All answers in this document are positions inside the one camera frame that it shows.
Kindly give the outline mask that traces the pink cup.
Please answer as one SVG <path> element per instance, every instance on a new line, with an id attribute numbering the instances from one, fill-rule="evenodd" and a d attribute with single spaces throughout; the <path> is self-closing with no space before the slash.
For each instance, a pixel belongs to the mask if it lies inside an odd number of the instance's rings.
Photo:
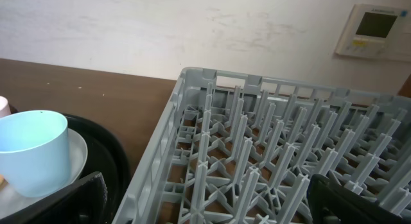
<path id="1" fill-rule="evenodd" d="M 0 118 L 9 116 L 11 114 L 8 100 L 0 96 Z"/>

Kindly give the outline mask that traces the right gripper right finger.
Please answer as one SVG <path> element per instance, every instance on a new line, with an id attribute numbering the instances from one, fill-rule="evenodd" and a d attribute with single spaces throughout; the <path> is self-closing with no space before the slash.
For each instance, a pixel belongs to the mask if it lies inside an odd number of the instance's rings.
<path id="1" fill-rule="evenodd" d="M 312 176 L 306 197 L 314 224 L 410 224 L 410 218 L 395 215 L 320 174 Z"/>

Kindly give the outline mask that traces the blue cup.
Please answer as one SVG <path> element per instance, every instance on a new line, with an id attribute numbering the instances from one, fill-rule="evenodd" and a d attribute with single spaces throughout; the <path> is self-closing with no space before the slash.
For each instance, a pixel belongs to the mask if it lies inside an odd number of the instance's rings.
<path id="1" fill-rule="evenodd" d="M 71 176 L 66 117 L 50 110 L 2 117 L 1 176 L 25 197 L 60 189 Z"/>

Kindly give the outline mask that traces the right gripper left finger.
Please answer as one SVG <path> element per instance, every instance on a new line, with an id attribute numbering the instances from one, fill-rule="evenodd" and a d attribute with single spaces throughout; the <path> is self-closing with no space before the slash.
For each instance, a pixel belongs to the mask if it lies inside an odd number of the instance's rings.
<path id="1" fill-rule="evenodd" d="M 104 177 L 96 171 L 1 219 L 1 224 L 103 223 L 107 196 Z"/>

